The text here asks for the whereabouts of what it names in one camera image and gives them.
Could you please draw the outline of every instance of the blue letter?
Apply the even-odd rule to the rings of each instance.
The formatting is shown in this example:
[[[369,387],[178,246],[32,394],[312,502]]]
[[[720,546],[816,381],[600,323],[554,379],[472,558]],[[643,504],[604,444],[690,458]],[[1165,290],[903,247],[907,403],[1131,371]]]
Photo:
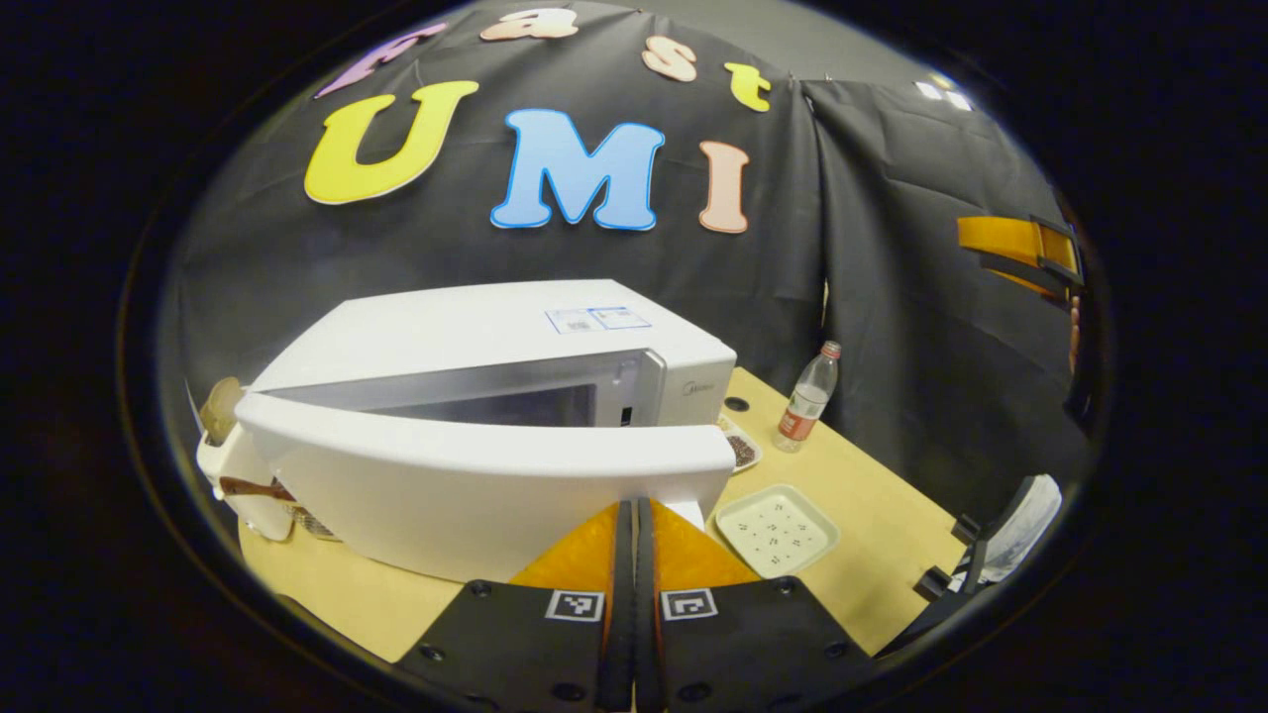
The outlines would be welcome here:
[[[586,214],[598,189],[607,197],[595,211],[605,228],[648,230],[656,213],[648,206],[652,159],[664,134],[643,124],[618,124],[593,154],[587,154],[577,127],[563,112],[519,109],[506,115],[517,133],[506,200],[489,214],[502,228],[533,228],[550,221],[541,202],[541,178],[550,180],[555,200],[569,223]]]

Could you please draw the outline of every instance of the wooden table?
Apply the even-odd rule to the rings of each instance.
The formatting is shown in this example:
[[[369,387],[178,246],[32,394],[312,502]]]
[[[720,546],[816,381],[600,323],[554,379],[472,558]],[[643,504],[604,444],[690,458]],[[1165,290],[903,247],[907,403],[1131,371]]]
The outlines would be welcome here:
[[[730,480],[718,505],[789,483],[823,510],[841,529],[841,542],[796,576],[875,655],[927,605],[913,589],[921,576],[959,563],[965,547],[951,534],[955,518],[823,424],[799,453],[776,449],[772,436],[787,397],[744,369],[735,369],[727,395],[751,405],[724,414],[763,454]],[[706,529],[727,542],[713,519]],[[462,587],[368,559],[299,527],[287,542],[271,542],[240,523],[238,539],[266,586],[388,661],[403,656]]]

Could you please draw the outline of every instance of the white microwave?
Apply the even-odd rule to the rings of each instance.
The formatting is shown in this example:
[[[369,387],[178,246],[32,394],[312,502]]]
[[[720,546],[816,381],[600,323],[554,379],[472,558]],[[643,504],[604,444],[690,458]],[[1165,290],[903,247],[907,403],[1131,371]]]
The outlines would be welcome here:
[[[618,500],[708,515],[735,463],[714,425],[734,365],[612,280],[351,299],[247,387],[221,449],[249,453],[203,443],[199,464],[213,481],[276,478],[366,557],[506,580]],[[285,537],[275,501],[227,500]]]

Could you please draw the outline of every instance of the water bottle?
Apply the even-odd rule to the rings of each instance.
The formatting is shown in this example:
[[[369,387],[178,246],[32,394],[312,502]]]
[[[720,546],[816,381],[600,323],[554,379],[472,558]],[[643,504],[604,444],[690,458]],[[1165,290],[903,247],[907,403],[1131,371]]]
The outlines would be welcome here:
[[[786,453],[796,453],[801,443],[810,435],[810,429],[819,420],[828,398],[837,388],[837,359],[841,358],[841,345],[836,341],[823,343],[819,355],[806,364],[801,378],[796,381],[789,407],[780,419],[779,433],[775,434],[775,448]]]

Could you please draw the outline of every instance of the midea logo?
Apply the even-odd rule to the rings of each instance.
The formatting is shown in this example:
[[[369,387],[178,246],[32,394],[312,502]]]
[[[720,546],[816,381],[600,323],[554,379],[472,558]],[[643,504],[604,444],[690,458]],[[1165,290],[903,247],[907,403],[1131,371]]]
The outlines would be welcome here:
[[[696,383],[687,382],[682,384],[682,396],[691,396],[692,393],[699,393],[701,391],[709,391],[713,388],[711,383]]]

